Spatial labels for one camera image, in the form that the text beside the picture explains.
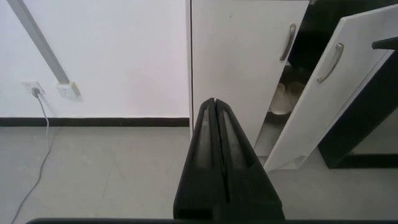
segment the black plastic object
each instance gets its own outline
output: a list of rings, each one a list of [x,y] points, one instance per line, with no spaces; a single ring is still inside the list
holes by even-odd
[[[375,41],[372,43],[372,48],[398,50],[398,37]]]
[[[215,220],[284,220],[280,201],[232,109],[216,100],[227,204]]]
[[[174,219],[284,220],[282,203],[264,168],[221,100],[214,103],[211,98],[201,105]]]
[[[225,203],[222,158],[214,99],[201,106],[174,200],[174,218],[212,218],[212,208]]]

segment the electrical outlet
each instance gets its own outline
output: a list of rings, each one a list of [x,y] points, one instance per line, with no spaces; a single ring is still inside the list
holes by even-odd
[[[40,94],[44,94],[44,90],[40,86],[38,82],[21,82],[21,84],[25,87],[26,91],[28,91],[29,94],[32,94],[32,88],[36,87],[40,90]]]
[[[57,90],[63,98],[68,98],[70,100],[77,100],[80,92],[74,82],[68,84],[58,84]]]

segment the white power cable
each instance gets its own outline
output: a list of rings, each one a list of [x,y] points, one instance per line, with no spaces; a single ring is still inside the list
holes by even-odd
[[[47,128],[46,128],[46,130],[45,130],[45,137],[46,137],[46,139],[47,139],[47,150],[48,150],[48,151],[47,151],[47,154],[46,154],[45,157],[44,157],[44,160],[43,160],[43,162],[42,162],[42,165],[40,166],[39,178],[37,179],[35,185],[31,188],[31,190],[30,190],[30,191],[27,193],[27,195],[24,197],[24,199],[22,200],[22,202],[19,204],[18,209],[17,209],[17,212],[16,212],[14,218],[12,219],[11,224],[14,224],[14,222],[15,222],[15,220],[17,219],[18,214],[19,214],[19,212],[21,211],[21,208],[22,208],[22,206],[24,205],[26,199],[29,197],[30,193],[32,193],[32,191],[36,188],[36,186],[39,184],[40,180],[42,179],[43,167],[44,167],[45,161],[47,160],[47,157],[49,156],[50,151],[51,151],[50,140],[49,140],[49,126],[50,126],[50,122],[49,122],[49,119],[47,118],[47,115],[45,114],[45,110],[44,110],[42,101],[41,101],[40,98],[39,98],[39,95],[40,95],[39,89],[38,89],[38,88],[33,88],[33,89],[32,89],[32,94],[33,94],[34,97],[36,97],[36,98],[38,99],[38,101],[39,101],[39,103],[40,103],[40,107],[42,108],[42,111],[43,111],[43,115],[44,115],[45,121],[47,122]]]

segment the gray floor tile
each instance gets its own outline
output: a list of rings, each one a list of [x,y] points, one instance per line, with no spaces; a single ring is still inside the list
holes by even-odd
[[[16,223],[37,217],[172,218],[188,128],[50,128],[42,182]],[[45,128],[0,128],[0,217],[10,223],[46,153]],[[398,219],[398,169],[329,170],[318,151],[269,173],[289,219]]]

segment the door handle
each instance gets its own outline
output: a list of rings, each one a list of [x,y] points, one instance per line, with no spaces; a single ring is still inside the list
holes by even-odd
[[[283,61],[283,60],[286,59],[290,48],[292,48],[292,44],[293,44],[293,39],[294,39],[294,34],[295,33],[296,33],[296,24],[292,24],[292,25],[290,25],[289,36],[287,38],[287,42],[286,42],[284,53],[282,54],[282,56],[280,56],[279,60]]]
[[[333,63],[333,66],[330,68],[329,72],[324,77],[318,77],[317,78],[319,83],[322,83],[323,81],[325,81],[329,77],[329,75],[334,71],[334,69],[336,68],[338,62],[340,61],[340,58],[341,58],[341,55],[343,54],[343,51],[344,51],[344,44],[338,43],[336,45],[337,57],[335,59],[335,62]]]

